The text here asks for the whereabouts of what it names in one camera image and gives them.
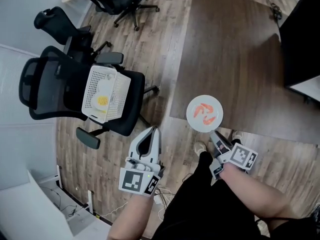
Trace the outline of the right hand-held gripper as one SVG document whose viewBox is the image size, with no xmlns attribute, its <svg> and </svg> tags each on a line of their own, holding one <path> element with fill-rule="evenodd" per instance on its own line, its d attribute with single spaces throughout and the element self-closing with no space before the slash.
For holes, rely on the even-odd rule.
<svg viewBox="0 0 320 240">
<path fill-rule="evenodd" d="M 225 163 L 231 163 L 244 171 L 251 170 L 257 159 L 257 152 L 239 143 L 233 146 L 217 130 L 211 132 L 210 139 L 214 145 L 213 157 L 215 159 L 209 169 L 214 180 L 220 178 L 219 174 L 224 170 Z"/>
</svg>

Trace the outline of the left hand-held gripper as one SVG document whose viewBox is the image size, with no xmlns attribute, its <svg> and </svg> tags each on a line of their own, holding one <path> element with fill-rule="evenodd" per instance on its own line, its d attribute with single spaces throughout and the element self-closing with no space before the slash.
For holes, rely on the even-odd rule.
<svg viewBox="0 0 320 240">
<path fill-rule="evenodd" d="M 161 132 L 152 126 L 133 139 L 125 166 L 120 168 L 118 189 L 131 194 L 151 196 L 163 177 L 162 163 L 141 160 L 157 160 L 161 153 Z"/>
</svg>

